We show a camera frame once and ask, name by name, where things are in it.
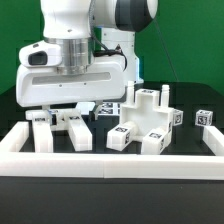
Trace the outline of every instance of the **black cable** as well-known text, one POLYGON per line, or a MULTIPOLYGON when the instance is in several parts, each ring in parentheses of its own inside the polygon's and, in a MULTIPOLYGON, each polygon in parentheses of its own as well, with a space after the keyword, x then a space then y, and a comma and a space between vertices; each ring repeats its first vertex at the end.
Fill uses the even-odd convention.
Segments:
POLYGON ((125 58, 125 68, 124 68, 124 70, 125 70, 127 68, 128 61, 127 61, 127 57, 124 55, 124 53, 122 51, 118 51, 116 49, 115 50, 108 49, 107 46, 104 45, 103 43, 101 43, 96 37, 96 34, 94 32, 94 7, 95 7, 95 3, 96 3, 96 0, 91 0, 90 7, 89 7, 90 35, 91 35, 92 39, 95 41, 95 43, 100 45, 104 50, 94 51, 93 55, 94 55, 94 57, 102 57, 102 56, 105 56, 105 55, 107 55, 107 56, 121 55, 125 58))
POLYGON ((165 43, 165 41, 164 41, 162 32, 161 32, 161 30, 160 30, 160 27, 159 27, 159 24, 158 24, 156 18, 154 18, 154 23, 155 23, 155 27, 156 27, 156 29, 157 29, 157 32, 158 32, 160 41, 161 41, 161 43, 162 43, 162 45, 163 45, 163 49, 164 49, 164 51, 165 51, 165 53, 166 53, 166 56, 167 56, 167 59, 168 59, 168 61, 169 61, 170 67, 171 67, 171 69, 172 69, 173 75, 174 75, 174 77, 175 77, 175 79, 176 79, 176 82, 179 82, 179 79, 178 79, 176 70, 175 70, 175 68, 174 68, 173 62, 172 62, 172 60, 171 60, 169 51, 168 51, 168 49, 167 49, 167 47, 166 47, 166 43, 165 43))

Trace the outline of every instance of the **white l-shaped block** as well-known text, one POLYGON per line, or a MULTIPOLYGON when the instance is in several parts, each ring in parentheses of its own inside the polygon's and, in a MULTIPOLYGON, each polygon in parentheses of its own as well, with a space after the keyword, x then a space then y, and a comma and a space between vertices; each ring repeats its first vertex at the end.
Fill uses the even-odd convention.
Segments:
POLYGON ((170 144, 174 109, 168 107, 169 86, 163 86, 163 90, 160 99, 159 91, 140 89, 134 102, 134 89, 128 88, 127 101, 120 108, 119 125, 108 132, 108 148, 122 151, 132 141, 139 141, 142 154, 160 154, 170 144))

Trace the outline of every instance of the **white cube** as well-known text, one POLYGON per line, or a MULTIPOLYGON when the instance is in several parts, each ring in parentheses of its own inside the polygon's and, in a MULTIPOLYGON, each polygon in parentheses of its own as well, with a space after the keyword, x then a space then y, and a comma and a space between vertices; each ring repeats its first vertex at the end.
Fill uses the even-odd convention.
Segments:
POLYGON ((131 128, 118 125, 107 134, 107 148, 122 151, 131 143, 131 128))
POLYGON ((159 155, 165 148, 166 132, 161 129, 152 129, 142 141, 141 154, 159 155))
POLYGON ((195 125, 197 126, 210 126, 212 124, 212 111, 199 110, 196 113, 195 125))
POLYGON ((178 126, 183 124, 184 112, 181 110, 174 110, 173 112, 173 126, 178 126))

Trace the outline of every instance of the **black surface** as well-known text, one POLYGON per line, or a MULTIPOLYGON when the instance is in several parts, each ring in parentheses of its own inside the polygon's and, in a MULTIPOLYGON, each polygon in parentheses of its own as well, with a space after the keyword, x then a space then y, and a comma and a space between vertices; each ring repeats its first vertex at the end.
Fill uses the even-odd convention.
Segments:
MULTIPOLYGON (((144 88, 155 90, 161 85, 145 83, 144 88)), ((223 131, 224 97, 201 84, 170 83, 170 87, 170 104, 184 111, 184 125, 174 128, 172 144, 164 154, 212 155, 201 141, 202 128, 194 125, 195 114, 199 109, 212 110, 213 125, 223 131)), ((0 96, 0 104, 3 137, 18 120, 24 121, 25 110, 16 104, 14 88, 0 96)), ((86 118, 94 134, 94 153, 113 153, 104 149, 104 133, 117 121, 102 118, 89 123, 86 118)), ((57 152, 65 150, 60 147, 67 141, 64 135, 60 132, 55 137, 57 152)), ((135 153, 139 147, 134 143, 123 153, 135 153)), ((4 224, 221 224, 223 208, 223 181, 0 178, 0 223, 4 224)))

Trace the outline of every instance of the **green wall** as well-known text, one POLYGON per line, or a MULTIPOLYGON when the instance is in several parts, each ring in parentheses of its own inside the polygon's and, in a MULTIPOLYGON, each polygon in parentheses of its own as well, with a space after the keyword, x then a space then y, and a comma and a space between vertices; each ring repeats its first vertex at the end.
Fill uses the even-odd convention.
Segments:
MULTIPOLYGON (((40 0, 0 3, 0 93, 15 85, 23 46, 41 40, 40 0)), ((157 21, 181 82, 206 83, 224 94, 224 1, 161 0, 157 21)), ((175 81, 153 23, 136 35, 136 54, 145 80, 175 81)))
MULTIPOLYGON (((224 1, 161 0, 157 21, 179 81, 224 94, 224 1)), ((175 81, 155 24, 137 34, 144 79, 175 81)))

